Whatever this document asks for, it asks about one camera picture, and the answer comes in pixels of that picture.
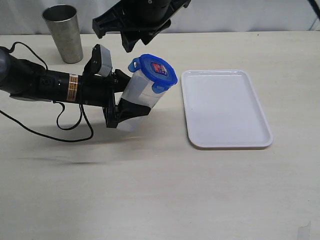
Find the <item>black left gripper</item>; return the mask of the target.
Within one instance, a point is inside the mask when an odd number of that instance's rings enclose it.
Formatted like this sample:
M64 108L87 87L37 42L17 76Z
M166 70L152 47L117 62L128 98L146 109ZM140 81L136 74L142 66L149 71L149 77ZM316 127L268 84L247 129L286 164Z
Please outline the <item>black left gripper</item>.
M115 93L123 92L131 77L120 69L107 76L84 71L80 77L77 103L101 107L107 128L116 128L119 123L129 119L147 116L151 108L120 98L116 113Z

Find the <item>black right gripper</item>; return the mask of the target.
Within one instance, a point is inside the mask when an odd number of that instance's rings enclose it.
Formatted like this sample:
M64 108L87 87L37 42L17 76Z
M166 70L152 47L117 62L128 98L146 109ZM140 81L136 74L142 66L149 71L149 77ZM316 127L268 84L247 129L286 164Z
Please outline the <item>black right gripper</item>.
M148 32L161 32L171 25L171 18L187 8L189 0L121 0L92 20L92 29L101 39L108 32L120 32L122 46L130 53L141 40L150 42Z

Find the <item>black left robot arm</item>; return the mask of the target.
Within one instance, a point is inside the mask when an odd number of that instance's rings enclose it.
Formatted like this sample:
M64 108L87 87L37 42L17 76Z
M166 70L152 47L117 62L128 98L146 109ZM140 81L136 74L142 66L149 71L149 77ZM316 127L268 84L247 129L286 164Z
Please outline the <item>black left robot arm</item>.
M48 70L11 53L0 48L0 89L14 99L101 107L108 128L151 111L146 104L116 102L115 94L123 92L131 78L119 69L112 70L111 53L101 44L93 47L81 75Z

